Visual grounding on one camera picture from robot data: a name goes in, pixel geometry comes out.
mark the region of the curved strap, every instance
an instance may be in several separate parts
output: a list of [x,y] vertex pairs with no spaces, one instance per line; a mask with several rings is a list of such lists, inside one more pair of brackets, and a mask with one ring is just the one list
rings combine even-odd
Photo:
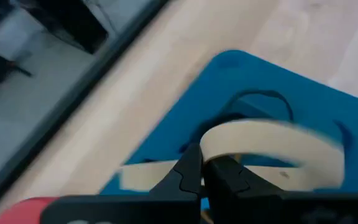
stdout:
[[[344,177],[341,147],[316,133],[288,123],[245,120],[210,129],[201,139],[204,161],[227,154],[259,154],[299,167],[246,166],[284,190],[340,187]],[[176,161],[149,162],[121,168],[121,188],[150,190]]]

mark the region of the silicone mat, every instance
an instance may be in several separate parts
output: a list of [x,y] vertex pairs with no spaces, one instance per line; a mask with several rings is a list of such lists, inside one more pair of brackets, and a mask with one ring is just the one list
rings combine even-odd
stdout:
[[[346,171],[340,190],[358,191],[358,98],[239,50],[223,52],[210,61],[126,164],[179,159],[200,123],[216,116],[242,90],[279,92],[289,102],[296,124],[341,142]],[[250,118],[288,119],[283,101],[262,95],[244,96],[230,111]],[[277,165],[257,156],[243,156],[242,163]],[[119,189],[119,174],[115,174],[101,194],[128,192]]]

